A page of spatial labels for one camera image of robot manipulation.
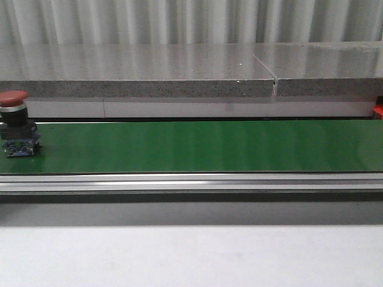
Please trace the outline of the red mushroom push button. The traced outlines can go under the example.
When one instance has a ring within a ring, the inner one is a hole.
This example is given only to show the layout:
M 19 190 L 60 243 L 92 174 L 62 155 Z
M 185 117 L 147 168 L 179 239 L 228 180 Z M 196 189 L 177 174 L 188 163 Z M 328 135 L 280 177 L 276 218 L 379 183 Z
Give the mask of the red mushroom push button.
M 41 148 L 37 124 L 24 102 L 28 96 L 23 90 L 1 93 L 1 140 L 7 157 L 32 156 Z

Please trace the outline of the green conveyor belt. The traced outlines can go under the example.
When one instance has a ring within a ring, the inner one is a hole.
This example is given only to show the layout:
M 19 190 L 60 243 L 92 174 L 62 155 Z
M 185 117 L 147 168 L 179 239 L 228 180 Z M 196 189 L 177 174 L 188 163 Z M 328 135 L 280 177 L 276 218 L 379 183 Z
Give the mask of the green conveyor belt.
M 380 172 L 380 120 L 40 124 L 1 173 Z

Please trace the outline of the grey stone slab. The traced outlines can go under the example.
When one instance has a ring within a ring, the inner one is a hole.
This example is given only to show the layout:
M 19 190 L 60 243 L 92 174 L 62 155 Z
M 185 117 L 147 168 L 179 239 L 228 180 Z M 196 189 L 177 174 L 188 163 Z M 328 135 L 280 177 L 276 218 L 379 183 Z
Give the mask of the grey stone slab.
M 1 45 L 1 90 L 50 98 L 382 95 L 381 42 Z

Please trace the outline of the red plastic part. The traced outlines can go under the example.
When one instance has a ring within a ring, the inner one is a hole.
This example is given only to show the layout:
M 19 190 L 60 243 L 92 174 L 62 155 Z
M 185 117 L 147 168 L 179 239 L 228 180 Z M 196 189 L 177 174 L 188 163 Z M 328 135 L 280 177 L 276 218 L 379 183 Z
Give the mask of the red plastic part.
M 376 100 L 376 105 L 373 107 L 373 119 L 382 120 L 383 119 L 383 97 L 378 96 Z

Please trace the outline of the white curtain backdrop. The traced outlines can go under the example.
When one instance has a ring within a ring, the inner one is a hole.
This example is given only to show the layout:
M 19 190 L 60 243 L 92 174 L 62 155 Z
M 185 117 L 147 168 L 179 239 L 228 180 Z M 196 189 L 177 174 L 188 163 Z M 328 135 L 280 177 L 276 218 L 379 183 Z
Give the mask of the white curtain backdrop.
M 381 1 L 2 1 L 3 44 L 380 41 Z

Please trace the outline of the aluminium conveyor side rail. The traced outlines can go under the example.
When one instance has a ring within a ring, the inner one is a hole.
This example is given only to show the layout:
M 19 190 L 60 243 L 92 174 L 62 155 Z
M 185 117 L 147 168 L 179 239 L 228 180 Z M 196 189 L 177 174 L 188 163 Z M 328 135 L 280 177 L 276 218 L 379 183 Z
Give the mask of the aluminium conveyor side rail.
M 382 191 L 382 173 L 2 175 L 1 195 L 270 194 Z

